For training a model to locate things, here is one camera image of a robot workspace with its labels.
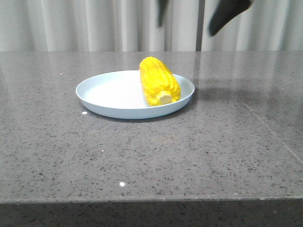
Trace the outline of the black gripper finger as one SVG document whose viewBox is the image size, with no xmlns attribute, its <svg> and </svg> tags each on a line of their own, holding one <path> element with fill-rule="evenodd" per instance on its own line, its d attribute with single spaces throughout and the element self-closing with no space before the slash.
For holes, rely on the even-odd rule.
<svg viewBox="0 0 303 227">
<path fill-rule="evenodd" d="M 208 25 L 209 35 L 215 36 L 227 23 L 248 10 L 252 4 L 252 0 L 220 0 Z"/>
<path fill-rule="evenodd" d="M 165 13 L 167 6 L 169 4 L 169 0 L 157 0 L 158 6 L 158 22 L 157 27 L 162 27 L 164 23 Z"/>
</svg>

